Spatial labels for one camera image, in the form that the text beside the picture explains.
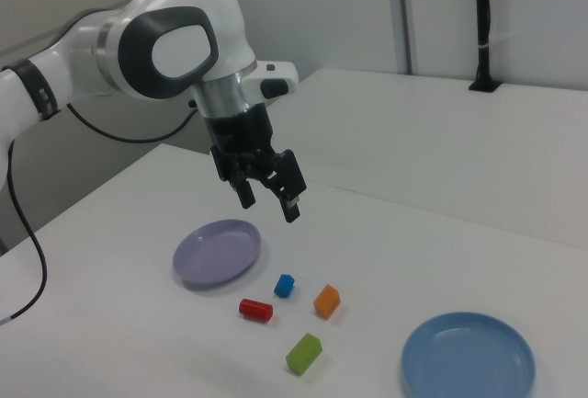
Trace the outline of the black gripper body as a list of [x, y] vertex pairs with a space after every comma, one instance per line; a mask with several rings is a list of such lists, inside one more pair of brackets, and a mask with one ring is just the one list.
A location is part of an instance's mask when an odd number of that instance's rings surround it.
[[220, 178], [266, 178], [273, 173], [276, 153], [271, 146], [273, 129], [265, 104], [235, 116], [204, 120]]

